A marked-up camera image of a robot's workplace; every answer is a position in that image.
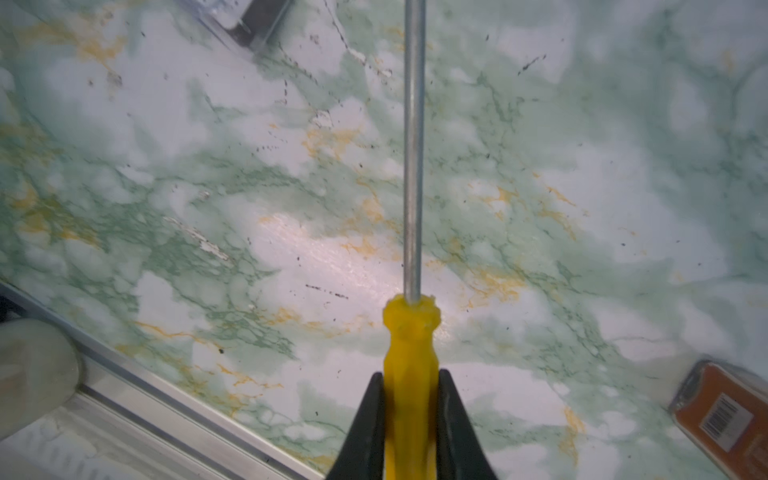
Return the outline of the yellow handled screwdriver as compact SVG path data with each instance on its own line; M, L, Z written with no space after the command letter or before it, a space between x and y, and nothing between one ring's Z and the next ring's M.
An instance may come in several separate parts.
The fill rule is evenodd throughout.
M386 479L435 477L440 311L421 291L426 3L407 1L404 23L403 292L386 304L384 359Z

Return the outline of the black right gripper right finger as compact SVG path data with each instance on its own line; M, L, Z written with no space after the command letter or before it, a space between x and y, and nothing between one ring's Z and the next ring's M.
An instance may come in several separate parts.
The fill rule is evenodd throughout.
M438 374L436 428L437 480L498 479L447 369Z

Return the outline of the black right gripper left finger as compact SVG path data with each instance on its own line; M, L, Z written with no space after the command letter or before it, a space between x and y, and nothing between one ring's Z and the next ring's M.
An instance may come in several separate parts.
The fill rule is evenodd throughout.
M384 376L372 375L327 480L382 480L385 463Z

